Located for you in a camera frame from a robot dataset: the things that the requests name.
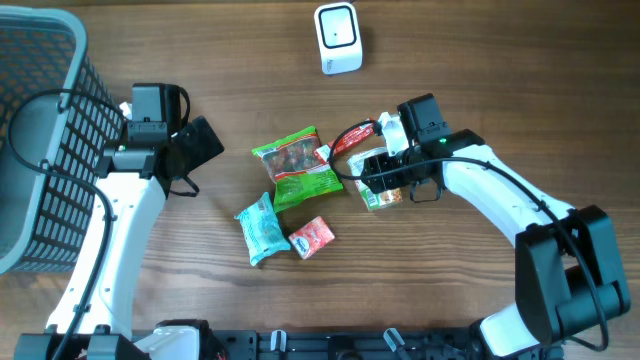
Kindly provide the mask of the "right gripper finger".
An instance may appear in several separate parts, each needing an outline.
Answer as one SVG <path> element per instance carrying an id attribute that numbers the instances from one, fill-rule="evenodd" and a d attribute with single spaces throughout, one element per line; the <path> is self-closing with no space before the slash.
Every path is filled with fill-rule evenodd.
<path id="1" fill-rule="evenodd" d="M 385 154 L 382 160 L 382 181 L 386 190 L 393 190 L 403 186 L 402 173 L 398 171 L 398 160 L 389 154 Z"/>
<path id="2" fill-rule="evenodd" d="M 384 178 L 380 176 L 383 171 L 384 160 L 385 155 L 378 154 L 366 158 L 363 162 L 362 183 L 375 194 L 385 190 Z"/>

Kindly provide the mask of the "cup noodles white green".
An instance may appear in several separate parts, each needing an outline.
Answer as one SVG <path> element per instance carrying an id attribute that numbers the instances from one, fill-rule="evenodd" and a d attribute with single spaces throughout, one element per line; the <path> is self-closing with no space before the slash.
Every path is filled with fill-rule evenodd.
<path id="1" fill-rule="evenodd" d="M 360 176 L 363 172 L 364 160 L 371 156 L 386 154 L 385 147 L 378 147 L 357 153 L 349 158 L 347 164 L 352 176 Z M 360 180 L 354 181 L 356 188 L 364 201 L 368 211 L 387 208 L 402 202 L 402 193 L 399 188 L 373 193 L 371 189 Z"/>

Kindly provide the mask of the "red stick snack packet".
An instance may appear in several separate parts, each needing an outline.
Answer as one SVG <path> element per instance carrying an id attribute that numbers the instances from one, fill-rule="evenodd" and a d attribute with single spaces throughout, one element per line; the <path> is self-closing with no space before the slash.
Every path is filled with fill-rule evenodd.
<path id="1" fill-rule="evenodd" d="M 336 145 L 333 154 L 337 156 L 340 153 L 343 153 L 356 145 L 362 143 L 369 137 L 375 134 L 373 121 L 368 119 L 363 125 L 360 125 L 357 128 L 350 130 L 346 135 L 341 137 Z M 328 142 L 317 148 L 314 151 L 314 156 L 317 160 L 320 161 L 321 164 L 327 164 L 328 158 L 330 155 L 330 150 L 334 145 L 335 140 Z"/>

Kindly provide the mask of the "green gummy candy bag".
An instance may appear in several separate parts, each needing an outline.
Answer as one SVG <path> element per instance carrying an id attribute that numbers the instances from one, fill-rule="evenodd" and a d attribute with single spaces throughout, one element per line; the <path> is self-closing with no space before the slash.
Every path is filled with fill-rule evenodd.
<path id="1" fill-rule="evenodd" d="M 343 189 L 330 166 L 315 155 L 320 147 L 316 128 L 309 126 L 252 150 L 275 183 L 273 207 L 276 213 L 298 206 L 309 198 Z"/>

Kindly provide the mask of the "small red snack packet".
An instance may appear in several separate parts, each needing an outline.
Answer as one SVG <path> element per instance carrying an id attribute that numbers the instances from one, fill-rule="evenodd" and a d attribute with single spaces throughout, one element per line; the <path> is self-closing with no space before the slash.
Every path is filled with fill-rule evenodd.
<path id="1" fill-rule="evenodd" d="M 335 235 L 325 220 L 321 216 L 317 216 L 292 233 L 288 239 L 299 256 L 302 259 L 308 259 L 332 242 Z"/>

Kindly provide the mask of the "light teal snack packet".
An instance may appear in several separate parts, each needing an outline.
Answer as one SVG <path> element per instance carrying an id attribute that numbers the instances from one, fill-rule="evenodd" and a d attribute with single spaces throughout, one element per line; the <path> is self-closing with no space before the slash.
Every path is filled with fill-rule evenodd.
<path id="1" fill-rule="evenodd" d="M 281 251 L 290 251 L 268 192 L 244 209 L 235 219 L 240 223 L 251 266 Z"/>

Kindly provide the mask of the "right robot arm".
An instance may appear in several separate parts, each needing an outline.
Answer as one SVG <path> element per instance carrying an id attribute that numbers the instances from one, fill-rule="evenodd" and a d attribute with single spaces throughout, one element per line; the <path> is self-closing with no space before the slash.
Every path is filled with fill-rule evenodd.
<path id="1" fill-rule="evenodd" d="M 575 340 L 630 310 L 615 230 L 597 206 L 576 209 L 540 191 L 462 130 L 364 161 L 374 193 L 433 180 L 478 209 L 515 251 L 515 302 L 481 321 L 480 336 L 501 358 Z"/>

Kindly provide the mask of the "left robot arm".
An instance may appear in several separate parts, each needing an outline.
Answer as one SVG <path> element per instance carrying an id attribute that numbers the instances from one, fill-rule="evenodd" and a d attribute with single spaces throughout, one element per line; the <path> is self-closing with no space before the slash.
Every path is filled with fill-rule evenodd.
<path id="1" fill-rule="evenodd" d="M 17 359 L 222 359 L 205 320 L 160 322 L 133 339 L 133 297 L 151 230 L 175 179 L 221 154 L 204 117 L 179 129 L 129 121 L 106 143 L 96 201 L 70 282 L 41 334 L 23 334 Z"/>

